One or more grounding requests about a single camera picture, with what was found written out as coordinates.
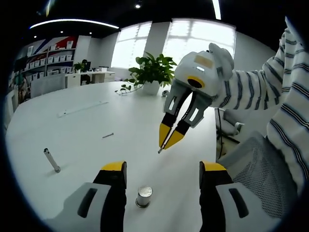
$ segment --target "small plant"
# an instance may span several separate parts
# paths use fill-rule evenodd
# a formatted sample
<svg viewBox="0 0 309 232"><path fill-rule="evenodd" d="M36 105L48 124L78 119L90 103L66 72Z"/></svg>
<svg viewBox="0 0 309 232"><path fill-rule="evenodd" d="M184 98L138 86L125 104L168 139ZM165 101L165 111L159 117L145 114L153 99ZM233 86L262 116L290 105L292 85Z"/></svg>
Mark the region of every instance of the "small plant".
<svg viewBox="0 0 309 232"><path fill-rule="evenodd" d="M84 68L85 64L78 62L77 64L74 64L73 66L75 70L80 70Z"/></svg>
<svg viewBox="0 0 309 232"><path fill-rule="evenodd" d="M129 68L132 78L124 80L128 85L121 85L120 90L115 92L119 95L134 92L143 87L145 82L158 81L163 87L170 85L174 78L173 66L177 65L171 57L164 57L160 54L156 59L146 52L146 57L136 57L140 68Z"/></svg>

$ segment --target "mesh chair back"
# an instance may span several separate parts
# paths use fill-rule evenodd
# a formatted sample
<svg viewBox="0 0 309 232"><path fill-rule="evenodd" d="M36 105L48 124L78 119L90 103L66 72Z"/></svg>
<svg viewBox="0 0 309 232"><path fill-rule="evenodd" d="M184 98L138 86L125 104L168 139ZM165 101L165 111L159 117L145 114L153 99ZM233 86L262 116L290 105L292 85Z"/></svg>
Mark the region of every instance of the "mesh chair back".
<svg viewBox="0 0 309 232"><path fill-rule="evenodd" d="M264 211L273 218L282 218L297 198L296 185L283 157L258 132L218 163L234 182L242 183L258 196Z"/></svg>

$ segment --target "person in background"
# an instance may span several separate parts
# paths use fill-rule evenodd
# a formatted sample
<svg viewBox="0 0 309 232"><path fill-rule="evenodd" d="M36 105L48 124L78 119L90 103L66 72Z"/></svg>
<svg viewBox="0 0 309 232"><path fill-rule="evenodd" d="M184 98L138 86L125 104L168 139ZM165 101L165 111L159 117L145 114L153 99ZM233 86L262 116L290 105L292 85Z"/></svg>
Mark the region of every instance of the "person in background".
<svg viewBox="0 0 309 232"><path fill-rule="evenodd" d="M267 125L267 139L285 160L300 193L309 181L309 30L298 13L285 18L279 49L261 70L224 68L231 78L225 78L211 107L266 110L280 104Z"/></svg>
<svg viewBox="0 0 309 232"><path fill-rule="evenodd" d="M84 67L81 69L82 73L88 71L87 67L86 67L87 62L88 61L86 59L83 59L82 64L84 64ZM83 81L86 81L86 85L89 85L90 84L90 76L89 75L81 75L81 85L82 85Z"/></svg>

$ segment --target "gray chair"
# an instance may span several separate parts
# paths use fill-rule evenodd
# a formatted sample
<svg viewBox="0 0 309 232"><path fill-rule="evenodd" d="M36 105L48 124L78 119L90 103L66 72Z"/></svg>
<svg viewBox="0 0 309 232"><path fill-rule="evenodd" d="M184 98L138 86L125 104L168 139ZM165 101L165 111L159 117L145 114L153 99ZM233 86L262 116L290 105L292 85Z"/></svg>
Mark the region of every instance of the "gray chair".
<svg viewBox="0 0 309 232"><path fill-rule="evenodd" d="M64 73L45 76L31 82L31 98L66 88Z"/></svg>
<svg viewBox="0 0 309 232"><path fill-rule="evenodd" d="M235 114L235 110L220 109L223 112L223 117L221 118L221 130L219 120L216 120L216 128L218 130L218 135L225 134L226 136L235 136L240 133L241 127L244 126L242 119Z"/></svg>
<svg viewBox="0 0 309 232"><path fill-rule="evenodd" d="M234 182L253 192L261 200L263 210L273 218L282 218L297 198L296 185L283 157L258 132L253 132L218 163L227 169Z"/></svg>

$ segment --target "striped shirt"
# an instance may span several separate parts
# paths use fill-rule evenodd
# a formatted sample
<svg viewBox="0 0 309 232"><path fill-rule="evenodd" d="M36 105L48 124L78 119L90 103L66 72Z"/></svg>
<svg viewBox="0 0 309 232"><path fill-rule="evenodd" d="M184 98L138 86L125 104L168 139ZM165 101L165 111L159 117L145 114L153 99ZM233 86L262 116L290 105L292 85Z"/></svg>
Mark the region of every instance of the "striped shirt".
<svg viewBox="0 0 309 232"><path fill-rule="evenodd" d="M281 107L267 125L301 191L309 180L309 53L286 29L276 55L260 71L233 71L212 107L265 110Z"/></svg>

